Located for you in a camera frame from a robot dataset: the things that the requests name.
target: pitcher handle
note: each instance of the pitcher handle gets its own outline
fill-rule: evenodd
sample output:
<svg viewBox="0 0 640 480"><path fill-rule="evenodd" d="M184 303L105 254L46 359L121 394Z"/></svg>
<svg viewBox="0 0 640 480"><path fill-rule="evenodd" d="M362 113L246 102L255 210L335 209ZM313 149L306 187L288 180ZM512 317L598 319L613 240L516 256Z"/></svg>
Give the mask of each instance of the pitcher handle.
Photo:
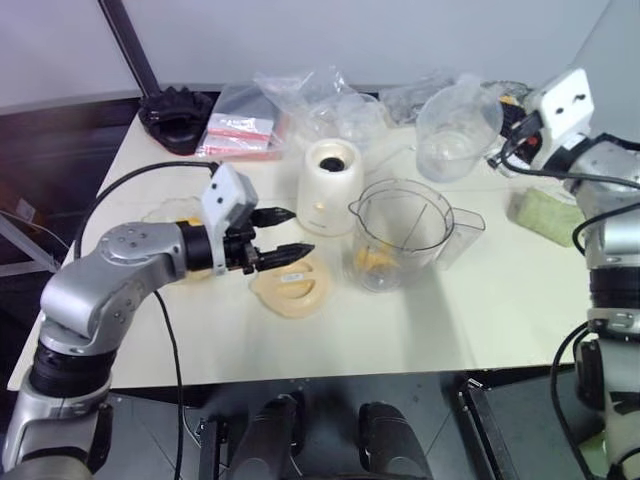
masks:
<svg viewBox="0 0 640 480"><path fill-rule="evenodd" d="M478 237L485 231L486 225L481 215L453 208L454 225L453 231L447 243L438 254L436 264L439 268L446 270L458 259Z"/></svg>

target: beige lid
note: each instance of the beige lid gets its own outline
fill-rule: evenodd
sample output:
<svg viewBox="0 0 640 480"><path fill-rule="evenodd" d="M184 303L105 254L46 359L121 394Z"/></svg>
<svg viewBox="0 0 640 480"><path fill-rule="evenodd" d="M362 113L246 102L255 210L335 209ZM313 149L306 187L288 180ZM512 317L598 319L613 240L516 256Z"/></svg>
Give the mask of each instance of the beige lid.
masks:
<svg viewBox="0 0 640 480"><path fill-rule="evenodd" d="M286 267L260 272L251 290L274 312L302 318L323 304L330 283L327 267L309 255Z"/></svg>

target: clear plastic pitcher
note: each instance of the clear plastic pitcher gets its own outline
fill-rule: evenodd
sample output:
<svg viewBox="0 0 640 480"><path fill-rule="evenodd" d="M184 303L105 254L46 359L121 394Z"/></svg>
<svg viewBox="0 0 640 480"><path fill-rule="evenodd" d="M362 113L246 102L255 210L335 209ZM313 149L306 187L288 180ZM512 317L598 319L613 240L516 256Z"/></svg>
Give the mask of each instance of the clear plastic pitcher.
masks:
<svg viewBox="0 0 640 480"><path fill-rule="evenodd" d="M485 229L480 215L412 180L374 183L349 210L357 217L353 275L374 292L407 284L436 259L448 268Z"/></svg>

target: white wall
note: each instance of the white wall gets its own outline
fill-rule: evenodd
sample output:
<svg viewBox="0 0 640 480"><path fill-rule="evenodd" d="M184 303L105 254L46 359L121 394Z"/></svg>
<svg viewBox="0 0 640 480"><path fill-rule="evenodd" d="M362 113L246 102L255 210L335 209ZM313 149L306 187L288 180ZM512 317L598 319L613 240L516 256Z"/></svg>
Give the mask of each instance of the white wall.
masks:
<svg viewBox="0 0 640 480"><path fill-rule="evenodd" d="M591 122L640 142L640 0L613 0L575 59L587 70L596 110Z"/></svg>
<svg viewBox="0 0 640 480"><path fill-rule="evenodd" d="M335 64L358 86L453 67L539 83L569 64L607 0L127 0L161 83L216 88ZM96 0L0 3L0 113L135 95Z"/></svg>

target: white plastic bracket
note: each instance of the white plastic bracket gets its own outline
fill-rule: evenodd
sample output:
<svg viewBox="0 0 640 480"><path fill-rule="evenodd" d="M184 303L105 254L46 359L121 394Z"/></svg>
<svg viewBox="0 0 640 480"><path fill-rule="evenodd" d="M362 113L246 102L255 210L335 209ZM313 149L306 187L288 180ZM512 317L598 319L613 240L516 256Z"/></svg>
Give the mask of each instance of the white plastic bracket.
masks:
<svg viewBox="0 0 640 480"><path fill-rule="evenodd" d="M531 168L542 169L558 148L589 133L594 106L586 72L578 68L559 76L529 95L525 109L542 118L542 146L531 162Z"/></svg>
<svg viewBox="0 0 640 480"><path fill-rule="evenodd" d="M200 201L211 245L213 272L223 275L227 271L225 232L229 227L240 226L249 219L258 204L258 195L249 177L236 172L230 164L223 163L211 178Z"/></svg>

